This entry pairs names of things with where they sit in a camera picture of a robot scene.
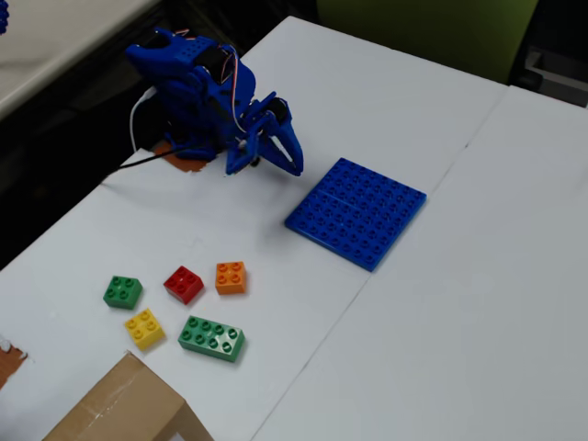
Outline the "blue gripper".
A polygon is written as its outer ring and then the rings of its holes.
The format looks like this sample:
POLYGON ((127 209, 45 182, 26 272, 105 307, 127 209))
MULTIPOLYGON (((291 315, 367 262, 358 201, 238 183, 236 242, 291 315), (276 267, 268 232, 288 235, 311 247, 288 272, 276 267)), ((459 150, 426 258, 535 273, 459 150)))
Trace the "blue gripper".
POLYGON ((259 156, 287 173, 300 176, 303 152, 292 127, 288 103, 272 92, 263 100, 254 99, 246 109, 246 132, 232 130, 226 138, 227 175, 235 175, 259 156))

